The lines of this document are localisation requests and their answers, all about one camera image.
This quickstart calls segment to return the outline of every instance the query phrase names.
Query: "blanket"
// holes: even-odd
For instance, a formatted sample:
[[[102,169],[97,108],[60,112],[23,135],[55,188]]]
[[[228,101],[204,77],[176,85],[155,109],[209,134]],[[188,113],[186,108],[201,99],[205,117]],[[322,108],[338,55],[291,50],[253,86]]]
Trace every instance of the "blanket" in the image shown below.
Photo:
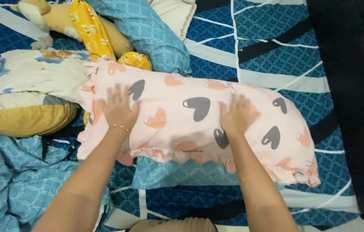
[[[78,165],[70,147],[48,146],[43,153],[40,136],[0,136],[0,232],[33,228]],[[106,191],[102,206],[109,200]]]

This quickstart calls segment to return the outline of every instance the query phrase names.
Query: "white pillow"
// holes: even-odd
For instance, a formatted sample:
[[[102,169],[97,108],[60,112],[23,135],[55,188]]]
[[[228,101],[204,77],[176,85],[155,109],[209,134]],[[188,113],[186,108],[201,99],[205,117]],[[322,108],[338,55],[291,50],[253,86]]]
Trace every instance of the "white pillow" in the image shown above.
[[[195,0],[147,0],[159,17],[181,39],[185,40],[196,11]]]
[[[88,80],[83,64],[90,60],[87,51],[5,52],[0,58],[0,94],[33,91],[80,103],[78,88]]]

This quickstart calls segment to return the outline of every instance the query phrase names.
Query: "bed sheet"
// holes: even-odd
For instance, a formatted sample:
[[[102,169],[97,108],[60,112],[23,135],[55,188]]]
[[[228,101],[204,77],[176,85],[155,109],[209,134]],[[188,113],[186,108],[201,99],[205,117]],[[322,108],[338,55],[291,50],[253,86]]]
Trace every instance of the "bed sheet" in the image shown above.
[[[0,0],[2,4],[16,2]],[[234,0],[233,17],[229,3],[219,8],[208,6],[208,10],[201,11],[201,4],[204,2],[208,1],[197,2],[198,12],[192,20],[185,40],[190,52],[192,76],[240,81],[277,89],[317,66],[298,82],[284,87],[279,92],[295,103],[310,126],[316,141],[316,157],[322,184],[317,188],[309,188],[306,185],[291,185],[287,188],[329,195],[335,195],[345,189],[341,196],[354,196],[345,163],[341,133],[333,116],[333,103],[324,68],[320,64],[318,48],[315,48],[315,34],[312,28],[310,29],[308,12],[303,2],[289,0],[286,2],[293,4],[261,5],[262,2]],[[9,7],[2,8],[11,13],[10,19],[22,17]],[[34,40],[18,32],[18,27],[21,26],[16,25],[10,29],[0,24],[0,53],[14,49],[30,49],[30,43]],[[272,41],[275,38],[277,42],[293,46],[280,45]],[[55,40],[54,48],[82,50],[84,46],[71,38],[59,38]],[[71,140],[74,141],[74,138],[61,138],[52,141],[52,144],[66,147],[69,145],[65,141]],[[214,207],[242,198],[235,186],[131,189],[134,169],[134,166],[117,163],[108,187],[115,207],[138,218],[178,218],[190,208]],[[298,224],[326,228],[350,221],[356,218],[357,214],[310,209],[293,216]],[[245,214],[239,214],[219,223],[245,225],[246,217]],[[98,231],[118,229],[120,228],[101,224]]]

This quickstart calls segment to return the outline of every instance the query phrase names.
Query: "blue pillow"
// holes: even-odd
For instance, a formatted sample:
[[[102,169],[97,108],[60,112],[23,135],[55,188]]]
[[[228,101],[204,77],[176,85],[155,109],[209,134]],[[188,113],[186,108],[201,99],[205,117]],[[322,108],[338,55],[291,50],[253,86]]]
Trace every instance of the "blue pillow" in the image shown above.
[[[236,173],[228,173],[223,164],[213,161],[200,164],[190,159],[179,164],[176,161],[160,163],[145,156],[137,158],[132,188],[155,189],[177,185],[239,185],[239,182]],[[280,184],[276,186],[279,190],[285,188]]]
[[[186,46],[146,0],[87,0],[87,3],[98,14],[111,18],[137,52],[149,56],[153,71],[183,76],[192,72]]]

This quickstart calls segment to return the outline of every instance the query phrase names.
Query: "bed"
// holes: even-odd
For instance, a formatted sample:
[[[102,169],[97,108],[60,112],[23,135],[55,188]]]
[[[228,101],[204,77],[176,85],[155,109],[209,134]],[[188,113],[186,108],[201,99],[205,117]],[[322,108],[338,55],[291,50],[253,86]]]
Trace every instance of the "bed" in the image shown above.
[[[16,2],[0,0],[0,4]],[[316,188],[290,185],[281,191],[297,224],[323,230],[355,219],[359,211],[341,131],[306,3],[198,0],[196,4],[197,11],[184,41],[190,53],[192,76],[274,89],[295,103],[310,127],[322,184]],[[9,23],[15,19],[23,16],[7,6],[0,7],[0,53],[30,49],[36,39],[28,28]],[[84,49],[75,39],[51,35],[55,49]],[[49,139],[50,146],[68,150],[71,146],[66,144],[75,141],[67,135]],[[101,211],[102,223],[97,231],[124,229],[144,218],[192,215],[213,218],[222,225],[247,225],[238,186],[132,189],[136,166],[137,161],[133,166],[115,165],[108,183],[112,204]],[[215,211],[224,213],[212,214]]]

